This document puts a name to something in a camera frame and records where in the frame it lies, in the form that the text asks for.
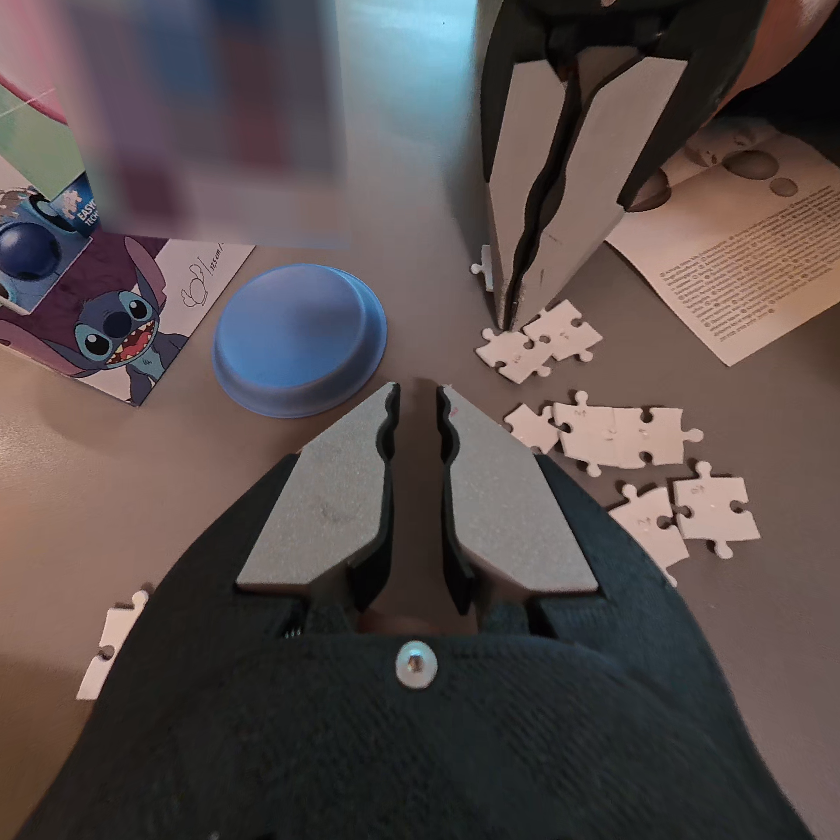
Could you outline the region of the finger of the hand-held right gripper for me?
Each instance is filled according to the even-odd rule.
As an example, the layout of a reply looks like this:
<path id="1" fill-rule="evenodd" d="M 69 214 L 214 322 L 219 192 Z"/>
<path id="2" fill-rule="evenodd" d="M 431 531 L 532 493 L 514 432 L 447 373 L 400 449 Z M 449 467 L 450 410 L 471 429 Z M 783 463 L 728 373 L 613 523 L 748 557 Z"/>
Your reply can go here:
<path id="1" fill-rule="evenodd" d="M 619 203 L 635 164 L 682 78 L 686 59 L 630 59 L 599 80 L 583 101 L 555 182 L 558 199 L 540 208 L 535 256 L 515 284 L 511 328 L 554 299 L 625 214 Z"/>
<path id="2" fill-rule="evenodd" d="M 526 326 L 569 281 L 567 83 L 547 58 L 512 66 L 496 152 L 486 79 L 486 195 L 490 275 L 500 330 Z"/>

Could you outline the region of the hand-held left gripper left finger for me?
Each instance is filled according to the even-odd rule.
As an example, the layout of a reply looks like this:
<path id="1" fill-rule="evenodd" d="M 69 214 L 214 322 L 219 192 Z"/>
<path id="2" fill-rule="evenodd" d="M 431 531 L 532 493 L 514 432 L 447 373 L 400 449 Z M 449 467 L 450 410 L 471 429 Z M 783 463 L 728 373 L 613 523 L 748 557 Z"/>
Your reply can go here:
<path id="1" fill-rule="evenodd" d="M 388 382 L 306 444 L 236 585 L 365 611 L 392 567 L 401 386 Z"/>

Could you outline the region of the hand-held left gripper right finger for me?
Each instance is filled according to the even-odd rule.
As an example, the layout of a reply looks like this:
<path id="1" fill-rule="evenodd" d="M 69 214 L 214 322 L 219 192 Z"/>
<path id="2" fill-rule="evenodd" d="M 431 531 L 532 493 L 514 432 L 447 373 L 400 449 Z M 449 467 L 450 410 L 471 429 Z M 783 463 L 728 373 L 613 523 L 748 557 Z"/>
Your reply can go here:
<path id="1" fill-rule="evenodd" d="M 444 579 L 459 615 L 591 595 L 598 583 L 537 456 L 450 385 L 436 390 Z"/>

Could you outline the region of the white instruction leaflet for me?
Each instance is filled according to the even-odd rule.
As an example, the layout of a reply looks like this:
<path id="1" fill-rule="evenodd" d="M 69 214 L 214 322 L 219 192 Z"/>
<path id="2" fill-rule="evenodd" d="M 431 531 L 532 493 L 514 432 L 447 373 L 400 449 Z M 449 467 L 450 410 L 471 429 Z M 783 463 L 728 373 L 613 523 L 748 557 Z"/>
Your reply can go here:
<path id="1" fill-rule="evenodd" d="M 605 240 L 733 366 L 837 305 L 839 169 L 759 118 L 719 118 Z"/>

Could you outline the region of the scattered white puzzle pieces group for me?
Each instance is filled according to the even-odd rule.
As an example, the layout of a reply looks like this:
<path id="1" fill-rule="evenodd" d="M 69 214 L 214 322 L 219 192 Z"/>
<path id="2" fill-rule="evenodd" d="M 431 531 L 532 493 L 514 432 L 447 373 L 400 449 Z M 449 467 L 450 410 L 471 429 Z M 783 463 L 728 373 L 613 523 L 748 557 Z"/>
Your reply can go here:
<path id="1" fill-rule="evenodd" d="M 655 406 L 591 406 L 578 391 L 572 403 L 555 402 L 537 413 L 520 404 L 503 417 L 511 435 L 529 449 L 548 455 L 558 449 L 595 478 L 603 468 L 634 470 L 647 466 L 681 466 L 686 445 L 699 444 L 704 433 L 683 428 L 683 411 Z M 669 568 L 689 557 L 688 541 L 704 542 L 721 560 L 732 546 L 760 539 L 759 527 L 746 509 L 749 494 L 743 478 L 717 475 L 698 460 L 689 478 L 670 486 L 641 491 L 621 488 L 623 502 L 608 511 L 675 584 Z"/>

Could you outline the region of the blue round plastic puzzle stand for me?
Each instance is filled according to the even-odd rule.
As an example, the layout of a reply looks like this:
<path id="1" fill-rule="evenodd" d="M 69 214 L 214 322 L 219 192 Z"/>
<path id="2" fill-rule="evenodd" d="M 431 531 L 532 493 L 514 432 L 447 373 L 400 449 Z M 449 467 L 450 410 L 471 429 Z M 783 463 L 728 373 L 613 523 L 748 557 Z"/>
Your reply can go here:
<path id="1" fill-rule="evenodd" d="M 383 306 L 359 278 L 329 266 L 280 266 L 244 284 L 222 310 L 213 371 L 252 413 L 311 417 L 361 390 L 386 341 Z"/>

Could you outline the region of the cartoon printed puzzle box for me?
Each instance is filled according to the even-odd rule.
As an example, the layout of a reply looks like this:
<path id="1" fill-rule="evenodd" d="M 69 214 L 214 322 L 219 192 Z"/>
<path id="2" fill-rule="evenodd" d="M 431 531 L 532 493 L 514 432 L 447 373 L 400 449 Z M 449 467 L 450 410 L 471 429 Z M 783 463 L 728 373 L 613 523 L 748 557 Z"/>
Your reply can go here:
<path id="1" fill-rule="evenodd" d="M 1 79 L 2 348 L 140 406 L 254 247 L 105 232 L 49 76 Z"/>

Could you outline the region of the person's right hand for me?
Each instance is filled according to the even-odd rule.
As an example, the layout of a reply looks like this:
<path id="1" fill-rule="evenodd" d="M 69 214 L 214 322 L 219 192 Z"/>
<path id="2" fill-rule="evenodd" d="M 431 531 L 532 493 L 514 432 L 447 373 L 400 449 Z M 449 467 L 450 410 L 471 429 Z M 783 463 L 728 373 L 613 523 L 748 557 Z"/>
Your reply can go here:
<path id="1" fill-rule="evenodd" d="M 747 61 L 712 113 L 714 116 L 740 93 L 767 81 L 788 65 L 810 41 L 816 2 L 769 1 Z"/>

